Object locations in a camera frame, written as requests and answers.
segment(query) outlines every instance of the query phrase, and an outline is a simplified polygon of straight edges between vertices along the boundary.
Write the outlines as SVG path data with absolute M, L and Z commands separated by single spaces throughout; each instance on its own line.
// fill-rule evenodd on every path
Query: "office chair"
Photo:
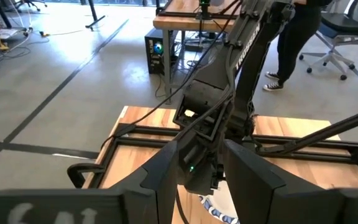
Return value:
M 38 6 L 34 4 L 35 2 L 43 3 L 45 7 L 48 7 L 45 0 L 19 0 L 18 2 L 15 2 L 14 5 L 18 12 L 22 12 L 19 8 L 24 4 L 27 4 L 29 7 L 34 6 L 37 9 L 37 11 L 41 11 L 41 9 L 39 9 Z
M 326 66 L 331 62 L 342 72 L 341 80 L 346 80 L 346 72 L 339 62 L 344 62 L 351 70 L 356 66 L 352 60 L 337 54 L 334 49 L 337 46 L 358 44 L 358 0 L 353 1 L 347 14 L 336 13 L 337 7 L 335 9 L 333 6 L 337 6 L 338 1 L 340 0 L 334 0 L 328 7 L 329 10 L 334 8 L 334 12 L 322 13 L 321 25 L 316 33 L 316 36 L 330 48 L 328 53 L 302 52 L 299 59 L 303 60 L 305 55 L 321 57 L 308 67 L 308 73 L 312 72 L 315 65 L 323 63 L 323 66 Z

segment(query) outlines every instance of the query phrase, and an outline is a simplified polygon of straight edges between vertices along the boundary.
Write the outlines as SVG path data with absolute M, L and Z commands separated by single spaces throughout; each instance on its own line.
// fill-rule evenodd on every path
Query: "person's leg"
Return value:
M 280 69 L 282 70 L 282 68 L 280 68 L 280 67 L 282 67 L 284 64 L 283 52 L 284 52 L 285 37 L 287 36 L 288 24 L 284 27 L 284 30 L 278 36 L 278 42 L 277 42 L 278 70 L 277 70 L 277 72 L 266 72 L 266 74 L 265 74 L 266 77 L 274 79 L 274 80 L 280 79 L 279 72 L 280 72 Z
M 279 81 L 265 85 L 265 90 L 281 90 L 285 81 L 289 79 L 296 65 L 298 54 L 307 41 L 316 33 L 321 21 L 321 14 L 305 14 L 287 24 L 287 33 L 284 39 L 284 48 L 279 61 Z

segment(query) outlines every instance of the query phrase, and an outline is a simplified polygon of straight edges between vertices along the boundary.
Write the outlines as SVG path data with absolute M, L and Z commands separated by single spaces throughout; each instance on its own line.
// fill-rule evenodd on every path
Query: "white object on floor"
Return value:
M 0 29 L 0 39 L 6 40 L 17 34 L 17 29 Z

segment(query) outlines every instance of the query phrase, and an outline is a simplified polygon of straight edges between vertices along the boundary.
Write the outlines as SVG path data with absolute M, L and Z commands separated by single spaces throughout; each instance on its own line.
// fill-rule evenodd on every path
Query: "wooden tabletop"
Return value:
M 151 108 L 126 106 L 123 109 L 119 119 L 117 120 L 117 123 L 114 125 L 110 135 L 112 135 L 118 123 L 131 123 L 142 117 L 150 110 Z M 175 110 L 158 109 L 149 117 L 141 121 L 139 125 L 177 128 L 177 125 L 172 122 L 174 114 Z M 329 125 L 329 121 L 258 116 L 256 118 L 255 133 L 271 136 L 303 137 Z M 151 136 L 144 134 L 137 134 L 132 136 L 150 139 L 170 139 L 170 137 L 166 136 Z M 334 136 L 330 139 L 339 140 L 339 137 Z M 318 151 L 321 149 L 309 147 L 304 150 Z M 105 178 L 101 184 L 101 188 L 108 188 L 114 185 L 129 175 L 131 172 L 136 170 L 138 167 L 140 167 L 157 151 L 158 149 L 152 148 L 120 146 L 108 168 Z M 105 152 L 106 148 L 102 149 L 99 157 L 96 160 L 96 163 L 101 162 Z M 325 189 L 333 187 L 358 187 L 358 167 L 355 165 L 328 162 L 296 161 L 289 159 L 267 160 L 291 172 L 292 174 L 304 178 L 311 183 L 314 183 Z M 87 178 L 84 185 L 85 187 L 89 185 L 91 177 L 92 174 L 90 174 Z M 221 224 L 219 220 L 212 217 L 205 210 L 197 195 L 188 193 L 182 186 L 178 186 L 178 190 L 183 211 L 191 224 Z M 179 216 L 176 204 L 172 223 L 183 223 Z
M 224 0 L 223 6 L 210 6 L 209 12 L 219 12 L 226 6 L 230 5 L 233 0 Z M 199 1 L 187 0 L 171 0 L 171 3 L 166 8 L 166 12 L 198 12 Z M 234 10 L 234 6 L 230 8 L 225 14 L 230 15 Z M 202 29 L 208 32 L 219 32 L 226 23 L 226 19 L 215 19 L 214 21 L 203 21 Z M 230 21 L 226 27 L 226 32 L 229 32 L 234 24 L 234 20 Z M 153 25 L 157 29 L 170 30 L 199 30 L 200 20 L 189 17 L 172 17 L 172 16 L 157 16 L 153 20 Z

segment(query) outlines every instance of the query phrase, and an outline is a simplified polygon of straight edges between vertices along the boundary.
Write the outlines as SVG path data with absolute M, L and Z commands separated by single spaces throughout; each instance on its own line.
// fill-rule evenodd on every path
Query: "desktop computer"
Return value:
M 178 34 L 178 31 L 170 31 L 170 46 L 175 43 L 175 38 Z M 164 48 L 162 42 L 162 30 L 153 28 L 150 32 L 144 36 L 145 46 L 146 46 L 146 55 L 147 55 L 147 67 L 149 69 L 149 74 L 160 74 L 164 75 L 164 64 L 163 64 L 163 53 Z M 171 64 L 173 64 L 176 57 L 174 57 L 175 51 L 171 50 Z

